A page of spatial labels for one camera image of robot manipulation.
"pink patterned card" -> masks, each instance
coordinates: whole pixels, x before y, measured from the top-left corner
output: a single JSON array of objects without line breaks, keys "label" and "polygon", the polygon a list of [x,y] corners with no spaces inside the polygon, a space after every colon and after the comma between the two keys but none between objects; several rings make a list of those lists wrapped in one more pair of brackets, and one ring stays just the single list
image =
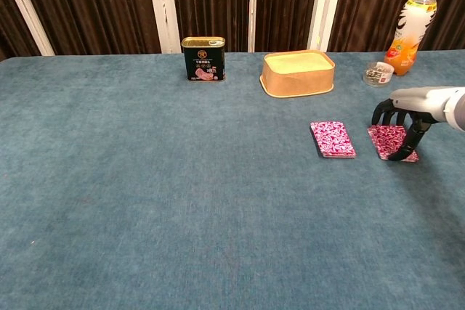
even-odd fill
[{"label": "pink patterned card", "polygon": [[349,158],[357,156],[344,124],[340,121],[311,123],[313,135],[325,158]]},{"label": "pink patterned card", "polygon": [[[368,133],[382,160],[387,160],[389,155],[393,152],[397,152],[405,137],[405,129],[403,126],[373,125],[368,128]],[[415,163],[418,160],[418,154],[413,151],[402,161]]]}]

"blue tablecloth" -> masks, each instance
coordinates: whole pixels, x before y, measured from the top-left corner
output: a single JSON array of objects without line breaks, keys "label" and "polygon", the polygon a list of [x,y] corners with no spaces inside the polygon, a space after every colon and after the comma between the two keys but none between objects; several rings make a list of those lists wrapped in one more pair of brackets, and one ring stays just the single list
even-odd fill
[{"label": "blue tablecloth", "polygon": [[[328,54],[335,88],[267,96],[264,54],[187,81],[181,54],[0,64],[0,309],[465,309],[465,134],[433,125],[418,163],[367,134],[394,89],[465,86],[465,51]],[[358,157],[324,159],[311,121]]]}]

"robotic hand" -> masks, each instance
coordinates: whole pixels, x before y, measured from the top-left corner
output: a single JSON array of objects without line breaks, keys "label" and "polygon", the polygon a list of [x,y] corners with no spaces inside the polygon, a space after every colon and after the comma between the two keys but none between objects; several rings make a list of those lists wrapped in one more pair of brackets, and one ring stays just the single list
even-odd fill
[{"label": "robotic hand", "polygon": [[396,125],[402,126],[407,114],[412,119],[402,145],[389,160],[399,161],[408,157],[433,123],[447,122],[459,131],[465,131],[465,87],[426,86],[400,89],[389,99],[378,104],[371,123],[376,125],[384,114],[382,124],[389,125],[397,113]]}]

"orange juice bottle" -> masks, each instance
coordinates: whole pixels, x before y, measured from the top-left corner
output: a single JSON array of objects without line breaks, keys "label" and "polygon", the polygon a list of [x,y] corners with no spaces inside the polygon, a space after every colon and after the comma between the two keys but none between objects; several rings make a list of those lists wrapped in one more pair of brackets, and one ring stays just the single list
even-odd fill
[{"label": "orange juice bottle", "polygon": [[394,40],[384,57],[398,76],[412,68],[416,51],[436,14],[436,0],[407,0],[399,15]]}]

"luncheon meat can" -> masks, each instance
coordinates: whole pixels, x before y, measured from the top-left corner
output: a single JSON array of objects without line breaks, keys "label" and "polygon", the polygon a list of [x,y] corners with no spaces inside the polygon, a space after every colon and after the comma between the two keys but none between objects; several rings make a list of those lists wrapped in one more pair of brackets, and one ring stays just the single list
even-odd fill
[{"label": "luncheon meat can", "polygon": [[190,36],[181,46],[186,61],[187,78],[191,81],[223,81],[225,79],[225,39],[220,36]]}]

